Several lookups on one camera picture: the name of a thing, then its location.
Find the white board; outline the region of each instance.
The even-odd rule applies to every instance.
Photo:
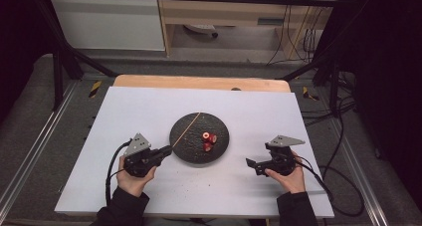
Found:
[[[264,143],[278,134],[304,140],[292,149],[319,174],[294,94],[112,87],[55,210],[96,213],[106,205],[106,172],[120,145],[137,132],[152,148],[168,145],[173,125],[198,112],[225,122],[230,133],[226,152],[202,166],[185,163],[174,153],[165,158],[144,189],[151,198],[145,216],[277,217],[282,187],[272,178],[257,176],[245,158],[270,160]],[[310,173],[305,174],[316,216],[332,217],[326,194]],[[115,188],[114,178],[111,190]]]

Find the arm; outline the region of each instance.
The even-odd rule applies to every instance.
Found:
[[[288,191],[277,199],[280,226],[317,226],[317,219],[305,190],[302,167],[297,165],[295,170],[287,176],[283,176],[271,169],[266,169],[265,172]]]
[[[124,157],[120,158],[118,169],[122,170]],[[97,221],[91,226],[139,226],[149,198],[143,193],[146,183],[153,179],[156,167],[152,167],[145,177],[133,177],[125,170],[117,174],[118,188],[112,195],[109,206],[97,213]]]

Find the metal plate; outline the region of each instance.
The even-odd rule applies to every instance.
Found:
[[[170,132],[171,145],[174,145],[197,115],[198,113],[191,113],[177,121]],[[216,143],[208,152],[203,150],[203,132],[217,135]],[[209,163],[223,155],[229,145],[229,139],[229,130],[221,119],[209,113],[201,113],[173,147],[173,152],[179,158],[189,163]]]

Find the round black plate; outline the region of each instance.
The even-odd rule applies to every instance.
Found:
[[[177,121],[170,132],[171,145],[174,145],[197,115],[198,113],[191,113]],[[208,152],[203,150],[203,132],[217,135],[217,142]],[[226,151],[229,145],[229,139],[229,130],[221,119],[209,113],[201,113],[177,144],[174,145],[173,152],[179,158],[189,163],[209,163],[218,159]]]

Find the floor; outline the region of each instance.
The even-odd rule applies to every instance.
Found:
[[[268,65],[278,47],[274,29],[219,27],[217,30],[219,37],[214,39],[178,26],[172,55],[169,57],[162,53],[128,53],[123,60],[121,53],[116,53],[112,58],[109,57],[109,52],[106,54],[91,52],[91,54],[110,69],[125,74],[143,75],[273,79],[284,76],[304,64],[304,61],[292,61]],[[284,60],[283,51],[278,51],[272,62]],[[105,78],[97,71],[84,66],[86,76],[82,81],[66,80],[67,86],[73,86],[74,91],[66,110],[60,115],[54,115],[51,111],[54,97],[51,67],[51,59],[48,57],[36,63],[34,74],[25,91],[0,127],[0,192],[3,195],[0,201],[0,215],[2,217],[7,215],[6,218],[0,217],[0,220],[6,220],[3,225],[11,225],[13,222],[20,223],[14,225],[49,225],[49,222],[50,225],[77,225],[76,223],[88,225],[87,222],[94,219],[94,217],[69,217],[57,214],[54,212],[54,207],[60,197],[61,188],[66,184],[84,145],[85,137],[90,132],[90,125],[95,121],[106,89],[112,85],[113,79]],[[315,71],[309,71],[290,82],[292,91],[297,94],[305,123],[313,121],[311,116],[321,116],[326,113],[324,110],[326,110],[327,87],[313,86],[314,73]],[[352,76],[345,75],[343,78],[352,79]],[[90,99],[88,95],[98,79],[102,80],[102,86],[96,96]],[[304,87],[308,89],[310,97],[304,97]],[[340,91],[339,96],[345,98],[348,95],[348,91]],[[56,125],[51,125],[51,135],[42,141],[39,139],[39,134],[51,116],[58,116],[60,120]],[[348,149],[351,149],[361,166],[369,189],[373,191],[375,202],[366,202],[366,210],[357,217],[344,216],[336,211],[335,218],[328,219],[325,223],[327,225],[422,225],[421,212],[416,208],[394,170],[388,162],[375,157],[371,140],[358,113],[354,111],[345,113],[343,122],[343,147],[332,166],[356,184],[366,187],[365,182],[360,182],[361,178],[356,178],[353,173],[359,169],[353,168],[347,159]],[[338,119],[326,119],[312,124],[307,127],[307,131],[317,162],[326,164],[338,142],[340,133]],[[43,150],[34,150],[34,142],[41,142]],[[28,153],[35,155],[36,160],[25,161]],[[30,173],[20,175],[24,184],[11,185],[22,162],[28,162]],[[328,172],[325,182],[335,196],[333,205],[347,212],[358,211],[359,199],[350,184],[331,171]],[[18,194],[6,198],[5,192],[10,192],[10,187]],[[371,195],[364,197],[373,200]],[[13,206],[4,207],[6,201],[12,202]],[[380,209],[375,213],[370,207],[374,204]],[[380,218],[385,219],[384,222],[375,222],[373,216],[377,213],[382,214]],[[272,220],[272,225],[277,225],[277,219]]]

